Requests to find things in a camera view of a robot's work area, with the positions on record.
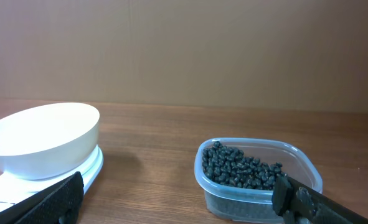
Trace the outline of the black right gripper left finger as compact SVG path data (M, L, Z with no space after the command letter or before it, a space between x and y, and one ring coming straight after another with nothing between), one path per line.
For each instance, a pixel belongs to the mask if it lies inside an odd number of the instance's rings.
M0 212L0 224L76 224L84 196L80 172Z

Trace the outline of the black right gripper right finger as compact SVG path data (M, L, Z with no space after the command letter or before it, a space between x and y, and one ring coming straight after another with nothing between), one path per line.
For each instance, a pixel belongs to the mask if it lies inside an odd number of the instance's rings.
M368 224L367 218L288 176L276 179L271 201L285 223Z

